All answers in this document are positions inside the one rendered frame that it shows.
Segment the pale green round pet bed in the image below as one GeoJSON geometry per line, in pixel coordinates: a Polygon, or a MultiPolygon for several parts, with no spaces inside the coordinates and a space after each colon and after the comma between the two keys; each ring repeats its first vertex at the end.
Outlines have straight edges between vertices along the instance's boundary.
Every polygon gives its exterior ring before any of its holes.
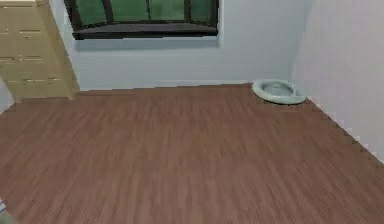
{"type": "Polygon", "coordinates": [[[307,99],[307,95],[288,80],[256,80],[252,84],[252,91],[265,101],[281,105],[297,105],[307,99]]]}

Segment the black framed window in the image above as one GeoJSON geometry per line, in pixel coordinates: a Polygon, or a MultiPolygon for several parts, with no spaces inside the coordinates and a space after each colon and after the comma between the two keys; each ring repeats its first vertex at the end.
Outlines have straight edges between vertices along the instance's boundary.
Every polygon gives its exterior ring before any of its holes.
{"type": "Polygon", "coordinates": [[[76,40],[216,36],[219,0],[63,0],[76,40]]]}

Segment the beige chest of drawers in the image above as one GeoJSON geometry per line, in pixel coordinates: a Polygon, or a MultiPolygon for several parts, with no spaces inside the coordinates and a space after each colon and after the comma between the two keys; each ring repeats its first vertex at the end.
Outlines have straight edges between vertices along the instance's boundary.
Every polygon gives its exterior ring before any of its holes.
{"type": "Polygon", "coordinates": [[[0,79],[16,102],[80,91],[49,0],[0,0],[0,79]]]}

